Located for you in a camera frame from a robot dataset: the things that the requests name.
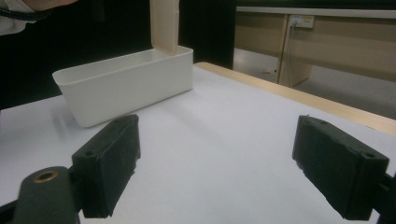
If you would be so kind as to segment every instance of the wooden table edge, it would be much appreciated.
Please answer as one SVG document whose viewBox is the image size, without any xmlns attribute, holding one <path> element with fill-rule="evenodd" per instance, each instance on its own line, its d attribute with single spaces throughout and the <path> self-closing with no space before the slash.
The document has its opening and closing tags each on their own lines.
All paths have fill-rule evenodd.
<svg viewBox="0 0 396 224">
<path fill-rule="evenodd" d="M 249 86 L 269 91 L 293 101 L 312 106 L 337 117 L 352 120 L 380 132 L 396 135 L 396 120 L 394 119 L 379 116 L 352 106 L 342 105 L 331 100 L 284 87 L 257 77 L 248 76 L 212 63 L 196 63 L 195 66 L 222 77 L 227 77 L 248 84 Z"/>
</svg>

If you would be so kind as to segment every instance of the white table surface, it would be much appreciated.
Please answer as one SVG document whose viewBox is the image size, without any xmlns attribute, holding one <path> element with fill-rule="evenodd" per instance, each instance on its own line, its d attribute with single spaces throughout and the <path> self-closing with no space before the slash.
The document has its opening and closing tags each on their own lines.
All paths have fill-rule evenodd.
<svg viewBox="0 0 396 224">
<path fill-rule="evenodd" d="M 135 111 L 142 158 L 106 219 L 81 223 L 351 223 L 291 158 L 299 115 L 325 119 L 388 156 L 396 137 L 194 67 L 193 90 Z M 80 128 L 62 96 L 3 110 L 0 204 L 21 181 L 71 155 L 105 124 Z M 370 222 L 375 223 L 373 212 Z"/>
</svg>

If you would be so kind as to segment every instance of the electrical socket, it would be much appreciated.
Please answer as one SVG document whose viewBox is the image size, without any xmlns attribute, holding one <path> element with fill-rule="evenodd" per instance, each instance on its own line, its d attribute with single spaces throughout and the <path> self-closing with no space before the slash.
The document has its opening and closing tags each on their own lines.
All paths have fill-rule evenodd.
<svg viewBox="0 0 396 224">
<path fill-rule="evenodd" d="M 303 28 L 314 28 L 314 16 L 291 15 L 290 25 Z"/>
</svg>

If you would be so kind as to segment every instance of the screw hole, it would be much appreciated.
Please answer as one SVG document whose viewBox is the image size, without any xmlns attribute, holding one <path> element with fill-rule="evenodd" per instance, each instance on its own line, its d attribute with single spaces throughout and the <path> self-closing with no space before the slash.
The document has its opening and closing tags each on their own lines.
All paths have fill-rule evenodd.
<svg viewBox="0 0 396 224">
<path fill-rule="evenodd" d="M 84 155 L 86 155 L 86 156 L 93 156 L 93 152 L 91 152 L 91 151 L 86 151 Z"/>
<path fill-rule="evenodd" d="M 40 175 L 37 175 L 34 179 L 35 183 L 41 184 L 50 181 L 58 175 L 58 172 L 55 171 L 47 171 Z"/>
<path fill-rule="evenodd" d="M 366 156 L 366 157 L 368 157 L 368 158 L 374 158 L 374 157 L 375 157 L 375 155 L 374 155 L 373 153 L 367 153 L 367 152 L 365 152 L 365 153 L 363 153 L 363 155 Z"/>
</svg>

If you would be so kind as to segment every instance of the white plastic bin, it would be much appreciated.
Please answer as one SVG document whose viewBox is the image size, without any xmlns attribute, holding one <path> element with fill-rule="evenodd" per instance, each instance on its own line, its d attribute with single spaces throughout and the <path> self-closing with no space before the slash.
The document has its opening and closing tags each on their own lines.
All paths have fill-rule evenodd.
<svg viewBox="0 0 396 224">
<path fill-rule="evenodd" d="M 91 127 L 192 88 L 192 49 L 157 49 L 55 72 L 78 124 Z"/>
</svg>

